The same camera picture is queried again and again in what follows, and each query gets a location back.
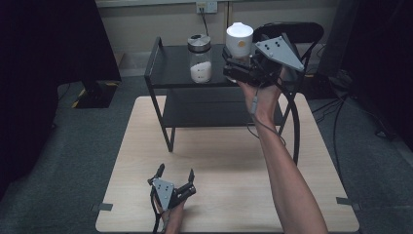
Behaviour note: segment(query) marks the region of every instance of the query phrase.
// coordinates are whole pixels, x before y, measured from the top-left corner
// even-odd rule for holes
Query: wall
[[[253,28],[271,21],[315,21],[325,29],[325,43],[338,0],[218,2],[218,13],[206,15],[213,44],[224,43],[228,23]],[[161,36],[165,45],[185,45],[194,34],[206,33],[195,3],[99,8],[115,53],[149,52]]]

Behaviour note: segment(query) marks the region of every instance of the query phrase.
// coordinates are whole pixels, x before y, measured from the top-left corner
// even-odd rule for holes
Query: forearm
[[[256,124],[282,228],[285,233],[326,233],[319,206],[270,121]]]
[[[168,220],[166,234],[177,234],[180,231],[183,219],[183,203],[179,204],[170,211],[169,217],[163,215],[163,221]]]

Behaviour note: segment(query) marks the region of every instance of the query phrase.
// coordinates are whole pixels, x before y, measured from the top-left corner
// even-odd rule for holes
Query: white cylindrical container
[[[241,22],[234,22],[227,28],[225,46],[235,59],[249,56],[252,45],[252,27]]]
[[[189,69],[196,83],[205,83],[212,74],[210,37],[194,35],[188,38]]]

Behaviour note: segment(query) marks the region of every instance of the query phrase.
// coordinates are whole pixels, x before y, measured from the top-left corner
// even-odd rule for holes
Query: white bottle
[[[192,80],[208,82],[212,74],[210,38],[203,34],[188,38],[188,51]]]

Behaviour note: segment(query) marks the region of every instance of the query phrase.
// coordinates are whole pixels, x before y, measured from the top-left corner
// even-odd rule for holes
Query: table top
[[[165,97],[158,97],[161,106]],[[347,198],[318,126],[305,98],[295,102],[301,123],[298,168],[312,189],[330,232],[357,232]],[[286,106],[281,97],[280,105]],[[292,153],[292,118],[282,136]],[[147,179],[164,163],[162,179],[175,186],[194,170],[197,193],[185,204],[182,232],[282,232],[274,208],[259,140],[246,127],[176,129],[175,147],[168,152],[150,97],[134,105],[119,155],[103,200],[112,211],[100,211],[100,232],[151,232],[155,216]]]

